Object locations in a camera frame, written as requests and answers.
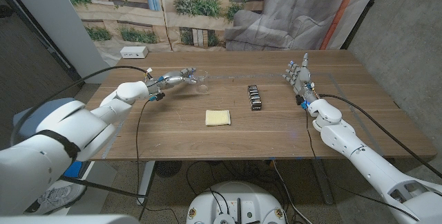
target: yellow sponge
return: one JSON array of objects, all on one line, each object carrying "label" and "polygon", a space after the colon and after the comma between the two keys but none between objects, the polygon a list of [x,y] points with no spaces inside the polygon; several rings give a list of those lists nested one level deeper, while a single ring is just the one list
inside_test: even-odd
[{"label": "yellow sponge", "polygon": [[212,111],[206,110],[206,125],[216,126],[230,124],[230,112],[229,110]]}]

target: black strap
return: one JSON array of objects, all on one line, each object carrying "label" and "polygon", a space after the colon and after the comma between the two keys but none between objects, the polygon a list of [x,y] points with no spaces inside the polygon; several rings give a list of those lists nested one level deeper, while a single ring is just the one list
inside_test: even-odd
[{"label": "black strap", "polygon": [[72,162],[75,161],[75,159],[77,158],[77,154],[80,152],[80,148],[76,144],[69,141],[65,136],[62,136],[54,131],[43,130],[34,134],[34,136],[35,135],[44,135],[58,141],[60,144],[64,146],[64,150],[68,154],[69,158],[72,158]]}]

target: backdrop with plant print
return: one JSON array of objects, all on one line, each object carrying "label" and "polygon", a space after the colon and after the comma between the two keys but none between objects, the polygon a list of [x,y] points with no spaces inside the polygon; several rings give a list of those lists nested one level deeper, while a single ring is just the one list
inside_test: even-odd
[{"label": "backdrop with plant print", "polygon": [[369,0],[70,0],[103,59],[149,52],[338,49]]}]

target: wooden table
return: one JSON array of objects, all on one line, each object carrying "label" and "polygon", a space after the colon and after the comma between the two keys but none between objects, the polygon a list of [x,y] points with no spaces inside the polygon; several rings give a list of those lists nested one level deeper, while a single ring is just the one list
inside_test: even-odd
[{"label": "wooden table", "polygon": [[[309,69],[318,93],[334,94],[365,109],[416,154],[431,157],[436,150],[412,121],[397,107],[362,65],[346,50],[311,50]],[[142,160],[226,160],[312,158],[306,115],[296,105],[292,87],[282,78],[287,64],[301,63],[305,51],[149,53],[146,59],[122,59],[118,65],[151,67],[159,77],[168,71],[194,66],[208,71],[209,92],[198,94],[181,84],[166,90],[159,102],[144,109],[138,133]],[[143,80],[141,72],[117,69],[87,104],[94,109],[123,82]],[[256,84],[261,111],[251,111],[247,86]],[[358,137],[386,158],[410,155],[346,103],[327,98],[340,109]],[[116,141],[93,160],[135,160],[135,132],[142,105],[136,102]],[[230,110],[231,125],[206,127],[205,112]],[[316,155],[343,158],[309,128]]]}]

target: white cable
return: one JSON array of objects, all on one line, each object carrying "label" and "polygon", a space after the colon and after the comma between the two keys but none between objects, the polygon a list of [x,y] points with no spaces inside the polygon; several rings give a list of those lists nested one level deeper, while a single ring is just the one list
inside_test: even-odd
[{"label": "white cable", "polygon": [[287,219],[287,213],[285,212],[285,210],[282,208],[282,211],[284,212],[284,217],[285,217],[285,223],[286,224],[290,224],[289,220]]},{"label": "white cable", "polygon": [[285,218],[285,223],[289,224],[289,220],[287,219],[287,213],[285,212],[285,210],[283,208],[279,208],[279,207],[275,207],[274,209],[270,209],[270,211],[267,212],[267,214],[264,216],[263,220],[261,223],[264,223],[265,219],[267,218],[267,216],[275,210],[281,209],[284,212],[284,218]]},{"label": "white cable", "polygon": [[281,174],[279,174],[278,169],[276,168],[276,160],[273,161],[273,165],[274,165],[274,167],[275,167],[276,173],[278,174],[279,178],[280,178],[281,181],[282,181],[282,186],[284,186],[285,191],[287,192],[287,196],[289,197],[289,201],[290,201],[290,203],[291,203],[291,206],[292,206],[293,209],[296,211],[296,213],[298,213],[298,214],[299,214],[299,215],[300,215],[305,221],[308,222],[308,224],[312,224],[311,221],[309,221],[309,219],[308,219],[307,217],[305,217],[303,214],[301,214],[301,212],[295,207],[295,205],[294,205],[293,202],[291,201],[291,197],[290,197],[289,190],[287,189],[287,186],[285,186],[285,182],[284,182],[284,180],[282,179]]},{"label": "white cable", "polygon": [[274,209],[270,209],[270,211],[267,212],[267,214],[265,214],[263,220],[261,221],[261,223],[264,223],[265,219],[267,218],[267,216],[272,212],[279,209],[279,207],[275,207]]}]

